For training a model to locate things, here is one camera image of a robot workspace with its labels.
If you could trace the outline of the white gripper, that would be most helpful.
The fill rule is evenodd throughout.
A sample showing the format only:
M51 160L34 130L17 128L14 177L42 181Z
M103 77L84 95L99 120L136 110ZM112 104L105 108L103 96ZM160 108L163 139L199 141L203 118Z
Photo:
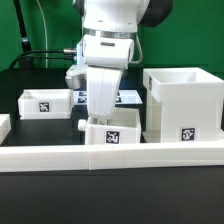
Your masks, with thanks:
M112 117L122 74L132 60L134 41L85 35L82 62L72 65L65 80L72 90L87 81L87 110L95 125L108 125Z

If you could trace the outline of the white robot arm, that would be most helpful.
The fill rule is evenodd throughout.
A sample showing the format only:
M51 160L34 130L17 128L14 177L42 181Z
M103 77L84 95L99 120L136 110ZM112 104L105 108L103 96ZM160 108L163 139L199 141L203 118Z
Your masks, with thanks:
M70 89L87 82L88 115L109 120L123 72L141 48L140 26L156 27L173 9L173 0L73 0L82 17L77 62L66 72Z

